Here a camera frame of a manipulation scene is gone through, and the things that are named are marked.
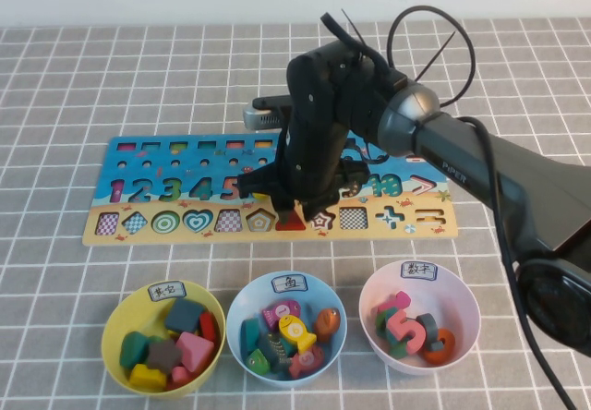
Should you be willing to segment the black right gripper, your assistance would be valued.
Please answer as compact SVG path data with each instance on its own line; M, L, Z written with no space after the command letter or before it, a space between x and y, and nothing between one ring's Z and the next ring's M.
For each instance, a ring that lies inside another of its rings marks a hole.
M338 202L342 188L368 181L366 163L342 158L347 135L341 125L284 127L274 161L237 178L239 197L270 196L281 224L289 222L299 201L305 221L312 221Z

